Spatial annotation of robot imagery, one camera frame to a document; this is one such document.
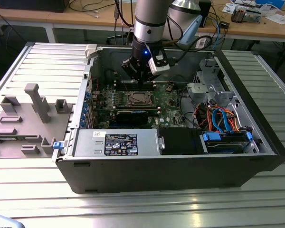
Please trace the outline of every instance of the label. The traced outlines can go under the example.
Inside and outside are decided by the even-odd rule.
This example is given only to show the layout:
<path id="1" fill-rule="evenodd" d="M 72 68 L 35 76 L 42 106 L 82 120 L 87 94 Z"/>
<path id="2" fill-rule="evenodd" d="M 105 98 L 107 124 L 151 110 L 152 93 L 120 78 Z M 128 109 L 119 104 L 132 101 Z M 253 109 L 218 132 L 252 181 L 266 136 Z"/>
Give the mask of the label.
<path id="1" fill-rule="evenodd" d="M 1 141 L 17 140 L 16 138 L 0 138 Z"/>
<path id="2" fill-rule="evenodd" d="M 138 155 L 137 134 L 107 134 L 104 144 L 105 156 Z"/>
<path id="3" fill-rule="evenodd" d="M 105 137 L 106 132 L 93 132 L 93 137 Z"/>

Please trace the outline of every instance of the blue cable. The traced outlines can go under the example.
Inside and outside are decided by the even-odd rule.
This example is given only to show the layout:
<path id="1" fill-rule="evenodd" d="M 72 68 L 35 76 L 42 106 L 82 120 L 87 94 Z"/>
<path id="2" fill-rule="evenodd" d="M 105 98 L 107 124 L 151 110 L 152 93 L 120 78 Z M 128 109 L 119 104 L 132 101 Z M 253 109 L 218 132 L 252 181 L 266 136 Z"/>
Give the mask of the blue cable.
<path id="1" fill-rule="evenodd" d="M 217 25 L 217 30 L 218 30 L 218 37 L 217 37 L 217 39 L 216 39 L 216 41 L 215 41 L 215 44 L 214 44 L 214 46 L 213 46 L 213 48 L 212 49 L 214 49 L 215 48 L 215 46 L 217 45 L 217 43 L 218 43 L 218 40 L 219 40 L 219 34 L 220 34 L 220 27 L 219 27 L 219 24 L 218 24 L 218 22 L 215 20 L 215 19 L 213 19 L 213 18 L 211 18 L 213 21 L 215 21 L 215 23 L 216 23 L 216 25 Z"/>
<path id="2" fill-rule="evenodd" d="M 215 128 L 218 129 L 221 133 L 224 133 L 223 130 L 222 130 L 219 126 L 217 126 L 217 124 L 215 123 L 215 114 L 216 114 L 218 111 L 221 111 L 222 114 L 223 114 L 223 119 L 224 119 L 224 124 L 225 124 L 226 130 L 227 130 L 228 132 L 232 132 L 232 129 L 231 129 L 231 127 L 230 127 L 229 124 L 228 124 L 227 115 L 226 115 L 226 113 L 224 112 L 224 110 L 222 110 L 222 109 L 220 109 L 220 108 L 215 109 L 215 110 L 213 111 L 213 113 L 212 113 L 212 118 L 211 118 L 211 119 L 212 119 L 213 126 L 215 126 Z"/>

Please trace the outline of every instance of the power supply label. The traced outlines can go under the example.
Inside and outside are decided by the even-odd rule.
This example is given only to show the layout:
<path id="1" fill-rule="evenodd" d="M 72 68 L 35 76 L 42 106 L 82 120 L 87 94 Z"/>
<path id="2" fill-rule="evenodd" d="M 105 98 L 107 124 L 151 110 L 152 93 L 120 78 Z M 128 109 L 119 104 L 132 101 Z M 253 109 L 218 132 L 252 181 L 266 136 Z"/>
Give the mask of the power supply label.
<path id="1" fill-rule="evenodd" d="M 104 154 L 106 156 L 138 155 L 136 134 L 105 135 Z"/>

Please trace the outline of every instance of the wooden desk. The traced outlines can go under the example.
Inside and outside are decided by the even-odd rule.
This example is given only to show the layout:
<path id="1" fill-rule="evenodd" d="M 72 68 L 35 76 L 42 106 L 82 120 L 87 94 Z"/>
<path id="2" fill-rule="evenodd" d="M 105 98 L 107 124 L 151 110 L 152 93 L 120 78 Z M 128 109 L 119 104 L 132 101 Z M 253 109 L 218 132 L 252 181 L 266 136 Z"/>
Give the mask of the wooden desk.
<path id="1" fill-rule="evenodd" d="M 88 4 L 97 1 L 98 0 L 82 0 L 82 3 Z M 226 4 L 228 0 L 213 0 L 213 2 L 216 13 L 221 17 L 221 20 L 230 23 L 226 38 L 285 42 L 285 24 L 280 25 L 266 18 L 262 18 L 259 24 L 248 22 L 241 24 L 233 23 L 230 18 L 231 14 L 221 12 L 223 5 Z M 89 6 L 87 8 L 95 9 L 112 3 L 112 0 L 104 0 L 101 4 Z M 79 1 L 76 1 L 72 6 L 75 9 L 81 10 Z M 98 15 L 99 18 L 95 18 L 83 12 L 76 12 L 70 8 L 67 8 L 64 13 L 0 9 L 0 14 L 12 25 L 45 28 L 49 42 L 55 43 L 56 38 L 53 31 L 54 28 L 113 31 L 114 9 L 115 6 L 100 9 L 99 13 L 95 14 Z M 123 15 L 127 22 L 131 22 L 131 10 L 129 3 L 123 4 Z M 0 18 L 0 24 L 6 23 Z M 120 19 L 117 21 L 116 30 L 121 31 Z M 197 35 L 212 35 L 214 32 L 214 26 L 210 20 L 207 20 L 206 26 L 204 28 L 199 28 Z"/>

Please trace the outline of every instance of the workbench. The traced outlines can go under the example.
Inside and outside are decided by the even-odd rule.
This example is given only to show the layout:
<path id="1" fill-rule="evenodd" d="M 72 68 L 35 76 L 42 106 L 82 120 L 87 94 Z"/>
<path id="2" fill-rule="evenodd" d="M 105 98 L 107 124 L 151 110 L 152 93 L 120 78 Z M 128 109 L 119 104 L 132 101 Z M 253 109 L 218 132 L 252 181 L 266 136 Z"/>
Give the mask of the workbench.
<path id="1" fill-rule="evenodd" d="M 76 105 L 85 48 L 80 44 L 25 46 L 0 82 L 0 102 L 4 95 L 14 95 L 21 103 L 31 103 L 23 88 L 35 82 L 49 103 L 60 98 Z M 228 53 L 244 67 L 256 64 L 257 57 L 251 53 Z M 245 84 L 285 146 L 285 85 L 264 65 L 260 74 L 247 76 Z M 79 224 L 97 228 L 285 228 L 285 163 L 272 172 L 259 173 L 241 188 L 75 194 L 51 158 L 0 159 L 0 214 L 26 228 Z"/>
<path id="2" fill-rule="evenodd" d="M 82 0 L 83 4 L 97 2 L 96 0 Z M 266 18 L 262 18 L 258 23 L 242 23 L 237 24 L 231 22 L 230 15 L 221 12 L 223 5 L 228 0 L 213 0 L 216 13 L 223 21 L 230 23 L 226 38 L 231 39 L 246 39 L 246 40 L 264 40 L 285 42 L 285 24 L 280 25 Z M 113 1 L 105 0 L 97 7 L 112 4 Z M 72 5 L 75 9 L 81 9 L 79 1 Z M 15 10 L 15 9 L 0 9 L 0 14 L 11 24 L 21 26 L 42 27 L 46 30 L 47 37 L 50 43 L 56 43 L 55 28 L 64 29 L 84 29 L 84 30 L 107 30 L 114 29 L 114 6 L 100 9 L 96 14 L 99 18 L 92 17 L 83 12 L 76 12 L 70 8 L 66 8 L 64 13 L 53 13 L 46 11 L 30 11 L 30 10 Z M 131 22 L 130 4 L 123 4 L 123 14 L 126 21 Z M 6 24 L 0 17 L 0 24 Z M 121 21 L 118 19 L 116 31 L 121 31 Z M 199 28 L 197 36 L 212 35 L 216 32 L 211 20 L 208 20 L 204 28 Z"/>

